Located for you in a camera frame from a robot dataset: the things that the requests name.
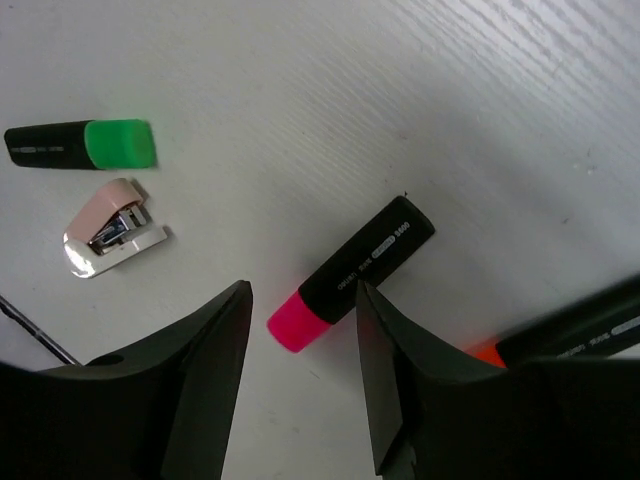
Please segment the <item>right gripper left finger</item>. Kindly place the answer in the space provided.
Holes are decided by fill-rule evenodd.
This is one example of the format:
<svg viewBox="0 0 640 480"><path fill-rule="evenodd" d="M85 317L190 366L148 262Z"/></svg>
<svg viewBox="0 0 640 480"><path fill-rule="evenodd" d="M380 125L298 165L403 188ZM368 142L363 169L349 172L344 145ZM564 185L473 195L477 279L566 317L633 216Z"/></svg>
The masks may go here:
<svg viewBox="0 0 640 480"><path fill-rule="evenodd" d="M1 367L5 479L218 479L251 325L239 281L85 365Z"/></svg>

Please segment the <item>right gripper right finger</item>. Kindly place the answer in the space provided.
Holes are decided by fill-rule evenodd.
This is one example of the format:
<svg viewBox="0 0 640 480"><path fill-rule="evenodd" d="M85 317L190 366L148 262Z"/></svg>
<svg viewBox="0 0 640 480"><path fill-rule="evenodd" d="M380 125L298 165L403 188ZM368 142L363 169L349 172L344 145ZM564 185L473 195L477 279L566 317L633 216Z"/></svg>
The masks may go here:
<svg viewBox="0 0 640 480"><path fill-rule="evenodd" d="M479 360L360 283L357 335L375 473L385 479L635 479L639 363Z"/></svg>

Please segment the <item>pink cap highlighter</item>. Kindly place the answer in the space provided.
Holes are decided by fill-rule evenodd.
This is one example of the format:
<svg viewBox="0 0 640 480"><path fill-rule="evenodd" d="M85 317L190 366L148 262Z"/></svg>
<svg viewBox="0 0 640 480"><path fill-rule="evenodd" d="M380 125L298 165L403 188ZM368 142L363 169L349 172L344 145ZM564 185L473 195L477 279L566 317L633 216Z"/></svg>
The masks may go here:
<svg viewBox="0 0 640 480"><path fill-rule="evenodd" d="M380 285L435 233L413 203L395 197L274 312L268 331L288 351L304 350L355 307L360 280Z"/></svg>

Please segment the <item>pink white mini stapler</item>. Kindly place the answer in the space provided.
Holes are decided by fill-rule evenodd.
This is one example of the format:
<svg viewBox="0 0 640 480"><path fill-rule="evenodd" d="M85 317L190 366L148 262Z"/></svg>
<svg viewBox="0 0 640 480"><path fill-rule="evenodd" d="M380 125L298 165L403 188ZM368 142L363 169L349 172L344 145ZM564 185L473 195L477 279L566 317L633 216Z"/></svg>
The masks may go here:
<svg viewBox="0 0 640 480"><path fill-rule="evenodd" d="M63 233L70 272L94 278L165 241L165 229L145 215L143 204L143 196L125 178L98 189Z"/></svg>

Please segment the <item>orange cap highlighter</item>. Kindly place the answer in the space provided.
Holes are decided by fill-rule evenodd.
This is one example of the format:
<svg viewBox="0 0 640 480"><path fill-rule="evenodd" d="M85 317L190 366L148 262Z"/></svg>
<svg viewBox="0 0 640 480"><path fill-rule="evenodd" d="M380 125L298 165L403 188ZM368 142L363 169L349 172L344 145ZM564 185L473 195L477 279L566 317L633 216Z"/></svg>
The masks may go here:
<svg viewBox="0 0 640 480"><path fill-rule="evenodd" d="M469 351L510 368L538 357L611 356L639 344L639 278L600 292Z"/></svg>

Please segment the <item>green cap highlighter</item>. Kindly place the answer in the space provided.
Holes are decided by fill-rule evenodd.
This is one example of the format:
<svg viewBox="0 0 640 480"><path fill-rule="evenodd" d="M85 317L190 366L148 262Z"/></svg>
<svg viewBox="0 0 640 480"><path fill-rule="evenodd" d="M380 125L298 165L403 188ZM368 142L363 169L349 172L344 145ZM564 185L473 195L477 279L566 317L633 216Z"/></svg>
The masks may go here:
<svg viewBox="0 0 640 480"><path fill-rule="evenodd" d="M151 126L140 119L85 120L10 128L11 161L24 168L146 169L156 165Z"/></svg>

